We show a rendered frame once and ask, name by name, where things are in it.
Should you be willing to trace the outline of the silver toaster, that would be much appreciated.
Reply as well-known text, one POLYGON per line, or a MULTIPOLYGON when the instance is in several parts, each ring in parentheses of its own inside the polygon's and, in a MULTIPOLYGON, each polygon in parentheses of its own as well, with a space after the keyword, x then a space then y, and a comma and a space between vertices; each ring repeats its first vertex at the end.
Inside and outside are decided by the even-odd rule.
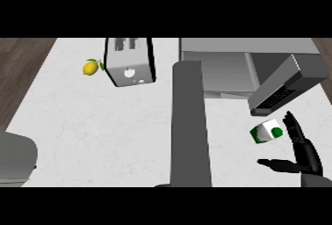
POLYGON ((150 38, 107 38, 103 68, 116 87, 155 82, 155 54, 150 38))

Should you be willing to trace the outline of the green and white milk carton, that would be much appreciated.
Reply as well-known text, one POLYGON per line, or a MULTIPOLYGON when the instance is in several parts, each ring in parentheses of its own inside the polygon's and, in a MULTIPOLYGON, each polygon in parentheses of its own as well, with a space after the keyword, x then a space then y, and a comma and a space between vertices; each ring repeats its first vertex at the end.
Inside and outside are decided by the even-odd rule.
POLYGON ((256 144, 265 143, 283 136, 281 127, 276 119, 267 120, 251 130, 252 139, 256 144))

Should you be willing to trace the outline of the grey microwave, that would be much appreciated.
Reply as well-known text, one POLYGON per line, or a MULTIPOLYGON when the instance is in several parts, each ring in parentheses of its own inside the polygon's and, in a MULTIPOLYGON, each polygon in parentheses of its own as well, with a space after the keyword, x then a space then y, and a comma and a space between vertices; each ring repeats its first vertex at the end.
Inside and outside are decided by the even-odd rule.
POLYGON ((200 62, 206 98, 245 99, 267 116, 329 77, 308 38, 181 38, 178 59, 200 62))

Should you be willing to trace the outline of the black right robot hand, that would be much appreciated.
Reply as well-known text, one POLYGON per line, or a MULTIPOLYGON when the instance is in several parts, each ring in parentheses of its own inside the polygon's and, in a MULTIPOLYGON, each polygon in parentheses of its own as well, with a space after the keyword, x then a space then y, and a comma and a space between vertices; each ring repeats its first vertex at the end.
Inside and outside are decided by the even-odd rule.
POLYGON ((293 145, 295 162, 281 159, 258 159, 256 163, 276 172, 302 173, 323 176, 323 165, 312 142, 305 134, 290 112, 283 116, 283 124, 293 145))

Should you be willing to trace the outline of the yellow lemon with leaves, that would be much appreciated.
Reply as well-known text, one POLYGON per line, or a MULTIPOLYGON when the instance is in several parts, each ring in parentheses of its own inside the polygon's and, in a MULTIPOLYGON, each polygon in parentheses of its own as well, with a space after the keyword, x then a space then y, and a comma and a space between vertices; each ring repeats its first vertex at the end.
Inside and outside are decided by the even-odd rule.
POLYGON ((82 75, 93 76, 97 70, 103 70, 103 62, 96 59, 88 59, 82 66, 82 75))

